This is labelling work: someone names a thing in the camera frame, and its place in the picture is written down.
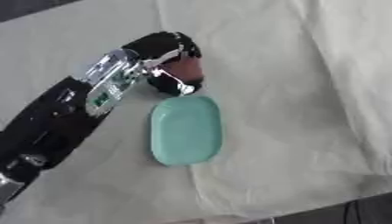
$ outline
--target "wrinkled fabric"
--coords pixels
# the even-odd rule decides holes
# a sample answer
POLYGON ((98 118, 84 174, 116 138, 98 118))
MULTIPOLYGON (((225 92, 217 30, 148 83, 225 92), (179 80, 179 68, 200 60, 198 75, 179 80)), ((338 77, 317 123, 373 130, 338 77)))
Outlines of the wrinkled fabric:
POLYGON ((164 28, 200 43, 225 123, 221 154, 192 167, 205 209, 268 217, 380 191, 368 181, 388 173, 389 95, 372 88, 391 84, 370 73, 384 51, 356 54, 381 41, 372 32, 381 6, 363 2, 160 2, 164 28))
POLYGON ((195 38, 224 143, 164 167, 137 87, 1 222, 164 223, 292 214, 392 191, 387 0, 83 0, 0 24, 0 123, 103 53, 160 31, 195 38))

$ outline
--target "mint green plate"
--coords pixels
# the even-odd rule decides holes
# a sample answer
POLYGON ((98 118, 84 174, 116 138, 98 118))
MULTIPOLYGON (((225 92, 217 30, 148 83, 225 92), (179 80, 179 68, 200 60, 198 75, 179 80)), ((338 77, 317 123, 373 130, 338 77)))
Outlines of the mint green plate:
POLYGON ((205 96, 183 96, 159 103, 151 116, 151 150, 164 165, 207 161, 221 148, 221 116, 205 96))

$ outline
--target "metallic component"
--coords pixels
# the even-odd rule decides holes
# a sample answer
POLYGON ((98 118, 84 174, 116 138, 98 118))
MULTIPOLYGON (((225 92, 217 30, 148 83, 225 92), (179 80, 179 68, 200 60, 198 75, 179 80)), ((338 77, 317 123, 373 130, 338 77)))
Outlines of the metallic component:
POLYGON ((26 155, 26 154, 22 154, 20 155, 20 157, 26 161, 27 163, 37 166, 37 167, 41 167, 44 166, 44 164, 46 163, 46 159, 40 155, 26 155))
POLYGON ((164 69, 160 67, 155 67, 150 70, 150 73, 152 74, 152 77, 158 78, 160 76, 165 75, 166 77, 171 78, 172 80, 177 82, 177 90, 179 92, 179 95, 189 95, 194 93, 195 87, 186 85, 182 80, 174 77, 170 73, 166 72, 164 69))
POLYGON ((86 111, 91 116, 108 113, 147 71, 131 50, 114 50, 87 71, 93 89, 88 93, 86 111))
POLYGON ((0 172, 0 205, 8 202, 25 184, 7 178, 0 172))
POLYGON ((195 87, 186 85, 180 79, 167 73, 158 66, 165 61, 179 56, 181 47, 164 54, 157 59, 138 59, 136 52, 131 50, 114 50, 109 52, 88 71, 82 79, 93 89, 88 93, 86 111, 91 116, 108 113, 130 91, 134 84, 148 77, 165 75, 177 83, 179 95, 189 95, 195 87))
POLYGON ((180 47, 179 49, 176 49, 174 51, 167 52, 166 54, 162 55, 162 57, 160 57, 158 59, 146 59, 143 61, 143 64, 147 68, 157 67, 159 65, 162 65, 162 63, 164 63, 165 61, 179 56, 181 51, 182 51, 182 49, 180 47))

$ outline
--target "robotic hand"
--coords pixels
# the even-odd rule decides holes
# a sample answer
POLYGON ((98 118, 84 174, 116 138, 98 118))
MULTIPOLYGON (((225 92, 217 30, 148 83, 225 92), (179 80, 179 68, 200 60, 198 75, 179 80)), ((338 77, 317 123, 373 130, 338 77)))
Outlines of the robotic hand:
POLYGON ((197 91, 201 76, 176 77, 164 68, 200 57, 183 33, 152 33, 107 53, 85 77, 66 77, 44 92, 0 132, 0 205, 62 162, 139 81, 170 95, 197 91))

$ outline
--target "black cable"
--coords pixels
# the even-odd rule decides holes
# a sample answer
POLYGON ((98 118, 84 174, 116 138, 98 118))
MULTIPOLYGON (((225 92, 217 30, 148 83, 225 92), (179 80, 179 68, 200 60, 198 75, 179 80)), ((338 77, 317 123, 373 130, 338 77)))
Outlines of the black cable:
POLYGON ((356 200, 354 203, 354 209, 355 209, 355 214, 357 216, 357 221, 358 224, 362 224, 362 218, 361 218, 361 213, 360 213, 360 202, 356 200))
POLYGON ((343 224, 348 223, 348 212, 350 211, 350 206, 352 202, 348 202, 345 204, 345 210, 343 212, 343 224))
POLYGON ((360 203, 358 200, 350 201, 345 204, 345 210, 343 212, 343 224, 348 224, 348 215, 350 212, 351 205, 353 205, 353 209, 355 211, 355 216, 358 224, 362 224, 361 212, 360 212, 360 203))

